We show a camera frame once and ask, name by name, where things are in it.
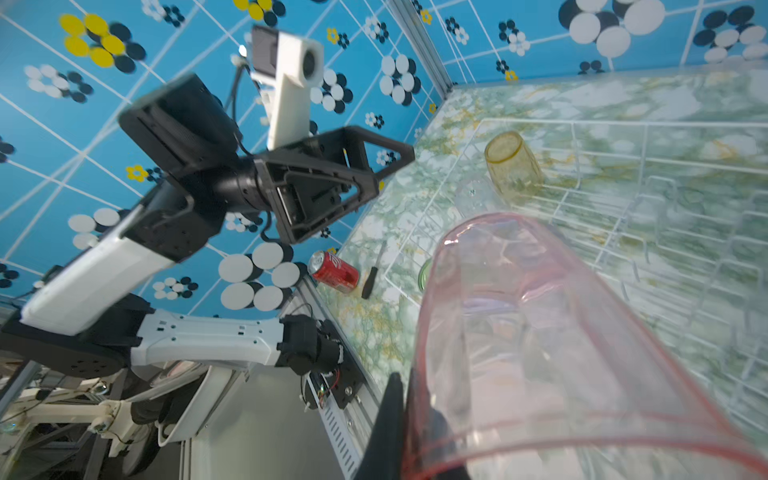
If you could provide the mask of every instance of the blue wall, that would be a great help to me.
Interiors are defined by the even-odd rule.
[[[459,84],[768,55],[768,4],[758,0],[412,3]]]
[[[332,84],[313,92],[319,103],[312,105],[311,116],[318,131],[356,124],[412,143],[440,103],[380,0],[16,2],[0,15],[0,295],[30,290],[51,266],[66,264],[98,238],[114,212],[132,208],[161,180],[117,127],[118,112],[186,71],[196,72],[224,99],[234,73],[230,56],[247,44],[254,22],[324,45],[326,68],[335,73],[328,78],[344,84],[345,96],[323,101]],[[382,65],[400,55],[405,57],[399,65],[415,68],[420,85],[407,94],[383,94],[381,79],[388,75]],[[244,81],[237,111],[245,146],[259,151],[266,127],[255,94]],[[380,169],[378,152],[369,153],[372,166]],[[292,261],[341,247],[358,216],[295,246]],[[137,292],[154,306],[179,313],[273,316],[223,308],[220,295],[229,283],[219,277],[221,260],[250,253],[261,243],[260,228],[242,225],[239,218],[227,225],[209,247]],[[277,237],[274,227],[268,234]],[[163,287],[165,280],[170,285]],[[257,281],[270,285],[269,272]],[[168,295],[175,283],[179,295]]]

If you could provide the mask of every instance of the dish rack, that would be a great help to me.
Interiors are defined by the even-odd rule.
[[[508,209],[556,227],[766,452],[767,129],[761,122],[483,119],[384,277],[420,303],[422,265],[464,218],[457,200],[483,202],[477,179],[491,188],[485,145],[515,130],[546,181]]]

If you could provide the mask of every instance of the screwdriver handle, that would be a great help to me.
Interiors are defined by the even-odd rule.
[[[368,300],[368,297],[371,296],[371,291],[373,290],[373,282],[376,280],[376,273],[379,272],[379,268],[377,266],[371,267],[371,273],[368,274],[368,280],[366,280],[365,284],[362,286],[362,299]]]

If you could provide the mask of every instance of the red soda can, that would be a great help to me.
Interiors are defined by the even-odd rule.
[[[310,257],[309,272],[318,282],[325,283],[342,293],[355,289],[360,272],[330,252],[315,252]]]

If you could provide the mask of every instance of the marble countertop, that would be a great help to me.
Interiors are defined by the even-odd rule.
[[[745,210],[768,212],[768,196],[760,194],[768,179],[765,85],[768,67],[757,64],[739,71],[602,74],[453,91],[416,144],[416,162],[388,179],[339,253],[359,269],[359,287],[345,295],[320,285],[319,294],[379,390],[383,392],[393,371],[407,382],[422,299],[417,284],[421,265],[440,237],[462,219],[454,205],[455,192],[463,179],[484,174],[487,142],[516,129],[547,176],[547,187],[520,211],[551,223],[558,220],[554,225],[573,241],[577,254],[623,292],[662,342],[728,406],[731,419],[760,442],[768,438],[768,351],[754,335],[745,334],[754,332],[741,320],[731,319],[743,318],[744,306],[724,298],[725,293],[711,308],[697,304],[697,299],[706,288],[707,296],[722,291],[750,298],[752,283],[768,268],[768,222],[734,223]],[[581,129],[575,132],[582,152],[580,182],[569,153],[571,126],[521,124],[521,119],[597,122],[576,126]],[[716,128],[653,126],[667,121],[719,123]],[[651,122],[645,132],[644,122]],[[740,123],[731,128],[727,122]],[[754,128],[744,122],[753,122]],[[647,148],[642,148],[644,139],[650,140]],[[564,203],[562,193],[569,190],[573,194]],[[663,207],[654,206],[653,200],[659,199]],[[566,207],[556,210],[558,201]],[[748,208],[745,202],[751,202]],[[653,221],[644,223],[647,217]],[[744,234],[758,239],[760,248],[723,255],[723,243],[745,224]],[[702,240],[712,238],[712,244]],[[376,285],[370,299],[362,300],[360,290],[384,240]],[[630,263],[604,253],[595,256],[606,249],[621,252],[618,256]],[[758,273],[723,274],[719,259],[726,256],[754,266]],[[676,322],[679,305],[644,303],[640,294],[632,293],[635,287],[669,292],[685,307],[697,304],[698,310],[708,308],[709,313],[698,315],[691,306],[694,313],[683,313]],[[754,312],[752,318],[768,321],[768,307],[760,305]],[[750,370],[755,376],[748,382],[749,393],[755,398],[745,400],[741,385],[750,361],[765,366]]]

